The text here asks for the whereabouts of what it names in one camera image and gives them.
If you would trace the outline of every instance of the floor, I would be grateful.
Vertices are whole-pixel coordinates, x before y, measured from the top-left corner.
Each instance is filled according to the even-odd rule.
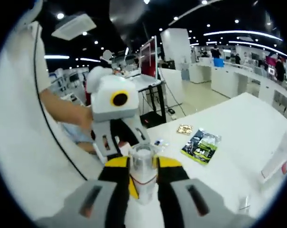
[[[213,91],[211,89],[211,82],[195,84],[189,81],[182,81],[185,93],[185,101],[181,104],[186,115],[194,114],[204,109],[218,105],[229,98]],[[259,85],[256,83],[248,83],[247,92],[258,97]],[[284,112],[285,107],[274,102],[273,107],[278,110],[282,115],[287,118],[287,110]],[[184,117],[184,114],[179,106],[174,106],[175,114],[172,116],[167,113],[167,121],[172,121],[175,118]]]

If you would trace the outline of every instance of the ceiling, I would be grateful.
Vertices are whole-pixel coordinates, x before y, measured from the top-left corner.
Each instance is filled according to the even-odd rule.
[[[37,20],[43,28],[42,39],[46,54],[70,56],[68,60],[47,60],[49,71],[54,71],[60,67],[69,68],[77,65],[87,66],[88,64],[93,67],[99,65],[100,63],[76,61],[75,59],[81,57],[99,59],[103,53],[101,47],[114,54],[124,53],[127,46],[132,52],[135,52],[151,36],[158,36],[160,34],[159,28],[163,30],[167,28],[192,30],[189,35],[195,36],[195,39],[192,38],[191,43],[196,43],[198,40],[200,45],[205,45],[208,39],[222,41],[225,44],[229,40],[237,40],[237,36],[249,36],[253,40],[258,38],[258,44],[275,48],[287,54],[283,41],[268,37],[242,34],[203,36],[207,32],[223,30],[251,30],[279,36],[279,30],[275,28],[274,22],[267,16],[261,3],[258,1],[256,3],[256,0],[222,0],[204,5],[204,7],[179,19],[171,26],[169,23],[173,21],[175,16],[180,16],[191,8],[200,5],[201,1],[150,0],[150,3],[146,5],[143,0],[112,0],[111,4],[110,16],[109,0],[98,1],[97,4],[92,0],[48,0],[44,3]],[[88,35],[80,35],[71,41],[52,37],[51,33],[59,22],[56,18],[59,12],[65,15],[85,12],[92,18],[97,28],[88,31]],[[119,26],[121,26],[121,21],[124,21],[125,25],[122,25],[121,28],[115,27],[110,20],[110,17],[113,18],[113,16],[123,19],[120,20]],[[158,45],[160,45],[160,37],[157,40]]]

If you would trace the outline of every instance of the ceiling light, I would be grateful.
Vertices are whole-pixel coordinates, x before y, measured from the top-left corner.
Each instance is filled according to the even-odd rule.
[[[57,19],[61,20],[64,18],[64,14],[63,13],[58,13],[57,14]]]
[[[279,53],[279,54],[284,55],[284,56],[287,57],[287,55],[286,55],[285,53],[283,53],[283,52],[281,52],[281,51],[278,51],[278,50],[276,50],[276,49],[274,49],[274,48],[267,47],[267,46],[265,46],[265,45],[261,45],[261,44],[255,44],[255,43],[249,43],[249,42],[242,42],[242,41],[229,41],[229,43],[234,43],[234,44],[239,43],[239,44],[247,44],[247,45],[257,46],[257,47],[260,47],[260,48],[265,48],[265,49],[268,49],[268,50],[271,50],[271,51],[275,51],[275,52],[277,52],[277,53]]]
[[[275,37],[275,36],[267,34],[267,33],[256,32],[256,31],[245,31],[245,30],[229,30],[229,31],[209,32],[209,33],[205,33],[204,36],[228,34],[228,33],[244,33],[244,34],[260,35],[260,36],[269,37],[272,39],[278,39],[278,40],[282,41],[281,38]]]
[[[124,55],[125,55],[125,56],[127,56],[127,55],[128,55],[128,53],[129,53],[129,48],[127,47],[127,48],[125,49],[125,53],[124,53]]]
[[[90,62],[97,62],[100,63],[100,60],[96,60],[96,59],[91,59],[91,58],[80,58],[80,60],[82,61],[90,61]]]
[[[45,59],[69,59],[69,56],[45,55]]]

